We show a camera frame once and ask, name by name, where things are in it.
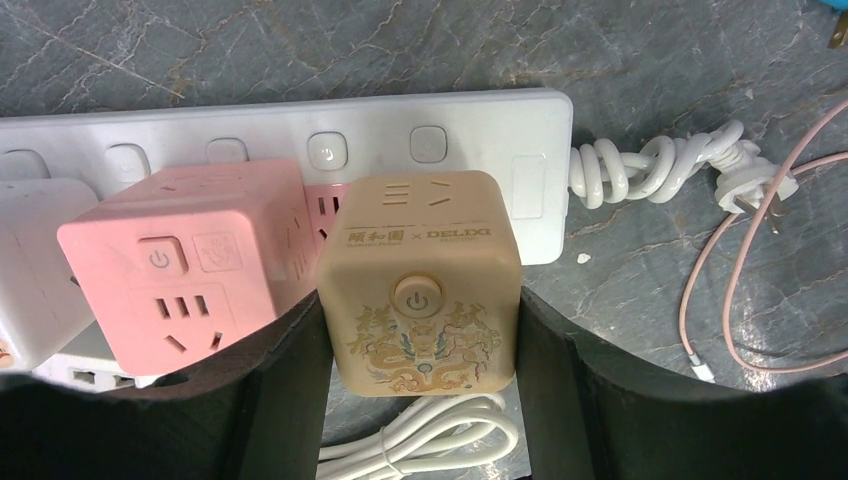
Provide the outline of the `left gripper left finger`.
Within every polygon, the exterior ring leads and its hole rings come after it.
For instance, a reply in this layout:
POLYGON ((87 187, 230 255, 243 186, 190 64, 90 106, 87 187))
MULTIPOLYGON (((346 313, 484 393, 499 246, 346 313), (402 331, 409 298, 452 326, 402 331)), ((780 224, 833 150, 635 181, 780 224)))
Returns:
POLYGON ((5 479, 312 479, 332 365, 319 298, 145 388, 1 378, 5 479))

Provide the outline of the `long white colourful power strip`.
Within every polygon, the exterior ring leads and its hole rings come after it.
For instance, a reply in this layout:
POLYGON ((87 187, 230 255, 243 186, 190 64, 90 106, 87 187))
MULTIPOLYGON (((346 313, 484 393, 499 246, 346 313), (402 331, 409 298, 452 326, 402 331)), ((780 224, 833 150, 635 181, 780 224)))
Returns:
MULTIPOLYGON (((570 99, 551 89, 8 118, 1 123, 1 183, 74 179, 100 203, 166 168, 294 160, 317 251, 314 292, 319 256, 349 186, 373 176, 485 172, 501 190, 521 265, 556 260, 572 122, 570 99)), ((89 391, 143 387, 167 375, 124 371, 95 316, 38 367, 6 373, 32 371, 89 391)))

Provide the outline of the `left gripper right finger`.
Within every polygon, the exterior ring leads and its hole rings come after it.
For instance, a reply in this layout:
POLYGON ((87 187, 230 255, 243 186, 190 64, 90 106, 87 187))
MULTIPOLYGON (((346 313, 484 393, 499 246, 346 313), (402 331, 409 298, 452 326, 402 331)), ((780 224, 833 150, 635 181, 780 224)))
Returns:
POLYGON ((524 289, 517 385, 535 479, 843 479, 847 378, 762 393, 647 362, 524 289))

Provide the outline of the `white tiger cube adapter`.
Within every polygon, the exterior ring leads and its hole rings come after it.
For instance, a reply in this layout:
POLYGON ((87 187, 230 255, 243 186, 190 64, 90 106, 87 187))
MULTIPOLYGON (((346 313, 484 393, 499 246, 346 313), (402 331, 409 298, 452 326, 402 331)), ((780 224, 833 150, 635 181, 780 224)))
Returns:
POLYGON ((1 371, 28 372, 93 321, 57 231, 98 203, 74 179, 1 183, 1 371))

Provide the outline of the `tan cube socket adapter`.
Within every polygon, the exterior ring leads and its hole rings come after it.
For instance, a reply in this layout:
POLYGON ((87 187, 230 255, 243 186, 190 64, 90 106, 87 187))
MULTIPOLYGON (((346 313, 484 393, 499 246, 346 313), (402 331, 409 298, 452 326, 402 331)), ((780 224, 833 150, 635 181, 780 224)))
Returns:
POLYGON ((522 273, 489 174, 353 182, 316 267, 343 385, 363 397, 503 390, 515 373, 522 273))

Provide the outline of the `blue plug adapter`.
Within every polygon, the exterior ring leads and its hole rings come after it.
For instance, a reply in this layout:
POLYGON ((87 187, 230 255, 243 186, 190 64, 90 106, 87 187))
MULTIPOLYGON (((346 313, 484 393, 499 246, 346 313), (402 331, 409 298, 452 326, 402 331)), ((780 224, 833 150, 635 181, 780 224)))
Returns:
POLYGON ((848 0, 818 0, 820 3, 828 5, 838 11, 846 11, 848 9, 848 0))

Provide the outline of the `pink cube socket adapter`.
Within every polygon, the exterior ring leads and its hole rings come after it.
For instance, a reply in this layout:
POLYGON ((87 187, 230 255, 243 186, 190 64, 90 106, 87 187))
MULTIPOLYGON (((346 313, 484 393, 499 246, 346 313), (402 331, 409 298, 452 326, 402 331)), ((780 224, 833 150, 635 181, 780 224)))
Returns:
POLYGON ((294 160, 172 167, 57 232, 119 366, 164 375, 270 325, 315 287, 294 160))

